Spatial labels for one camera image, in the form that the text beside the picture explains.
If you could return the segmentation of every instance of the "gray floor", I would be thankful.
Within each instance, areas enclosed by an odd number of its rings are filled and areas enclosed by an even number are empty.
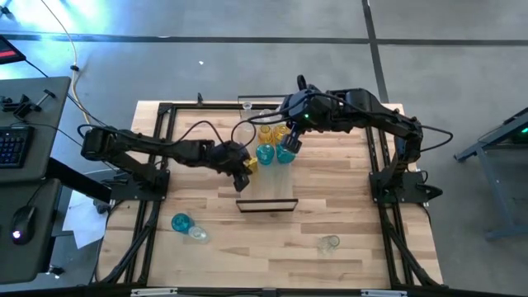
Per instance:
[[[361,0],[48,2],[72,33],[368,37]],[[0,18],[0,33],[61,33],[41,5],[36,0],[11,2],[15,17]],[[370,0],[370,5],[381,39],[528,38],[524,0]],[[50,76],[70,74],[69,43],[44,38],[13,44]],[[101,120],[123,128],[130,126],[139,100],[188,100],[197,92],[206,100],[293,92],[299,73],[322,89],[364,87],[378,94],[368,45],[77,42],[76,46],[82,68],[78,94],[84,105]],[[419,163],[429,171],[429,183],[445,193],[431,203],[431,218],[442,274],[454,288],[517,295],[528,291],[528,236],[484,239],[486,230],[501,225],[488,184],[476,159],[458,164],[452,158],[526,107],[526,50],[525,46],[379,47],[389,100],[402,102],[406,113],[422,123],[455,133],[450,144],[424,153]],[[24,63],[0,66],[0,79],[39,76]],[[68,103],[60,128],[77,138],[75,130],[82,122],[81,113]],[[427,133],[424,146],[443,138]],[[53,155],[82,172],[105,168],[83,160],[78,151],[60,135]],[[507,157],[494,162],[516,164],[521,176],[525,167],[520,160],[526,156]],[[528,202],[522,193],[517,197],[516,211],[525,218]],[[57,249],[54,261],[83,263],[76,265],[84,272],[60,280],[39,276],[30,284],[4,286],[0,291],[86,282],[95,248],[75,251],[71,238],[65,237]]]

